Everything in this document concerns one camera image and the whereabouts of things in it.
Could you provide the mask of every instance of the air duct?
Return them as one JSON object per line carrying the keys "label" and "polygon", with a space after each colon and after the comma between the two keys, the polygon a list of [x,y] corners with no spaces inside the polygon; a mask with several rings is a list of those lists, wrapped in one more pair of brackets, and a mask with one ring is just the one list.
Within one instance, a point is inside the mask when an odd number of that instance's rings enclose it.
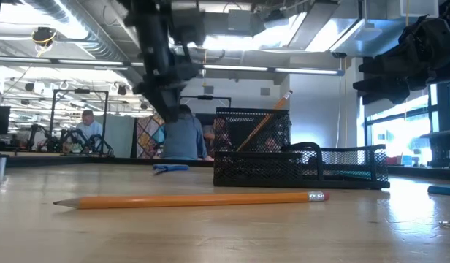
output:
{"label": "air duct", "polygon": [[[128,61],[128,57],[111,40],[103,28],[74,0],[24,0],[26,4],[49,15],[62,25],[59,31],[68,38],[86,40],[77,45],[90,53],[96,60]],[[132,68],[122,74],[129,81],[138,83],[142,76]]]}

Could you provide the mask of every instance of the man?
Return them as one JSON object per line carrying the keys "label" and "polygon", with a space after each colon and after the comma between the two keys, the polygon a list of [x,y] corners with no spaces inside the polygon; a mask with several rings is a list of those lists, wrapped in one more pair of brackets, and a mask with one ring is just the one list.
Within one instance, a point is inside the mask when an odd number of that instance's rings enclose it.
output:
{"label": "man", "polygon": [[[82,112],[82,122],[76,126],[76,129],[79,129],[87,140],[90,139],[92,135],[102,135],[103,132],[102,125],[94,120],[94,112],[91,110],[84,110]],[[100,141],[96,139],[95,147],[98,147],[99,143]]]}

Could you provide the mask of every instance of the wooden table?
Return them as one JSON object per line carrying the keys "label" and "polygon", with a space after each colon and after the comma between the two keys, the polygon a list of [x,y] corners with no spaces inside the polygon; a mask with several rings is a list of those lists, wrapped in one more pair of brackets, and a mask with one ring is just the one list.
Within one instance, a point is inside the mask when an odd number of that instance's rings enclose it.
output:
{"label": "wooden table", "polygon": [[211,168],[153,176],[141,165],[8,169],[0,186],[0,263],[450,262],[450,197],[424,180],[384,191],[330,190],[325,203],[71,210],[97,194],[297,191],[214,188]]}

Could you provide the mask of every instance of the black mesh desk organizer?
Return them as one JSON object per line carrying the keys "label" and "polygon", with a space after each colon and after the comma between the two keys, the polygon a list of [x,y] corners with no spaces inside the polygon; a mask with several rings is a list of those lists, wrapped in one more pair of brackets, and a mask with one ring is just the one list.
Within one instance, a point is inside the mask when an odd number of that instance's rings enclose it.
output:
{"label": "black mesh desk organizer", "polygon": [[[268,118],[246,146],[249,134]],[[290,145],[287,110],[217,108],[214,186],[388,188],[385,145]]]}

